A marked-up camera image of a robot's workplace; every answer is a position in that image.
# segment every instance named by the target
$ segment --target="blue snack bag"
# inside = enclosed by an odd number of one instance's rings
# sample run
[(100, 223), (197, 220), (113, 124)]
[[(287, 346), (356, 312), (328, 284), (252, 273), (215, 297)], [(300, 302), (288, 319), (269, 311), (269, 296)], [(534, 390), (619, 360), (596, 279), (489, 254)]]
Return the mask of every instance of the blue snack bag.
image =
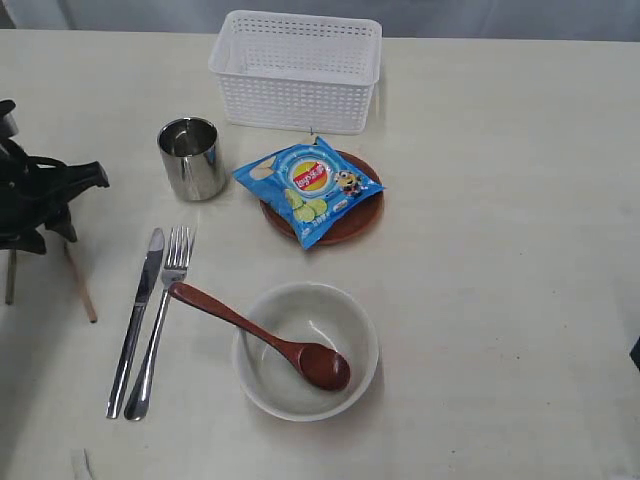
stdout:
[(320, 137), (314, 145), (294, 145), (240, 167), (233, 177), (289, 222), (305, 250), (384, 189)]

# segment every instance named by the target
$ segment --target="knife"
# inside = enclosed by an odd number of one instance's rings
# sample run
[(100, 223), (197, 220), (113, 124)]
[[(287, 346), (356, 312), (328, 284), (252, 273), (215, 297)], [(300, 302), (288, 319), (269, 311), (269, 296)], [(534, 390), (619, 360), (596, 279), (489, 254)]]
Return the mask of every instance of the knife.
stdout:
[(163, 254), (164, 233), (162, 233), (161, 228), (156, 228), (153, 231), (153, 235), (151, 235), (149, 251), (147, 252), (142, 273), (140, 274), (136, 301), (133, 304), (127, 335), (124, 337), (118, 368), (116, 368), (116, 376), (113, 379), (111, 395), (109, 395), (109, 401), (107, 402), (107, 418), (118, 418), (120, 414), (125, 390), (127, 389), (127, 380), (129, 380), (129, 372), (131, 372), (133, 354), (136, 351), (136, 344), (138, 343), (142, 317), (145, 308), (147, 308), (147, 302), (153, 291), (153, 286), (156, 284), (158, 272), (160, 272), (160, 266), (162, 265)]

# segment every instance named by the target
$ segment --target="white bowl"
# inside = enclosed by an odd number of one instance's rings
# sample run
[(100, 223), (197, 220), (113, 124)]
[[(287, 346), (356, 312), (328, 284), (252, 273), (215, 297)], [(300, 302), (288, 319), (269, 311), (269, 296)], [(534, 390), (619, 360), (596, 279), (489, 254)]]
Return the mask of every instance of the white bowl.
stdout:
[(378, 339), (364, 309), (347, 293), (319, 283), (284, 285), (263, 295), (247, 318), (285, 340), (333, 348), (351, 367), (347, 388), (326, 392), (307, 383), (272, 347), (238, 330), (233, 366), (247, 396), (265, 412), (294, 422), (323, 420), (353, 405), (371, 383)]

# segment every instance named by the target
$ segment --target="white plastic basket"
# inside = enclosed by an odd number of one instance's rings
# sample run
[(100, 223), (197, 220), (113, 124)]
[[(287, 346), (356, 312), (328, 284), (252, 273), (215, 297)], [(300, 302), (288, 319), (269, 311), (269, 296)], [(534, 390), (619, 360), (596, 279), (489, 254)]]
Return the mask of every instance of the white plastic basket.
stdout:
[(380, 75), (381, 41), (373, 20), (236, 10), (209, 69), (231, 123), (356, 134)]

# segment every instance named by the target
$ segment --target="white table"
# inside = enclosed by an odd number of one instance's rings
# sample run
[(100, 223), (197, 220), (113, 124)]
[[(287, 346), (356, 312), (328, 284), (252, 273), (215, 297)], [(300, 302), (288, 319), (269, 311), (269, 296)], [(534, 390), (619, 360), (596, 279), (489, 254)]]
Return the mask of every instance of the white table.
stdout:
[[(16, 304), (0, 306), (0, 477), (72, 478), (77, 447), (96, 480), (640, 474), (640, 46), (385, 39), (365, 133), (328, 136), (377, 169), (384, 215), (305, 254), (234, 182), (200, 205), (169, 189), (155, 137), (173, 118), (216, 122), (229, 165), (305, 138), (225, 123), (213, 41), (0, 32), (16, 140), (99, 160), (111, 181), (72, 203), (98, 324), (50, 233), (47, 256), (19, 256)], [(104, 418), (151, 230), (196, 219), (188, 279), (240, 311), (299, 280), (364, 304), (382, 357), (350, 411), (263, 414), (234, 378), (233, 328), (175, 302), (149, 416)]]

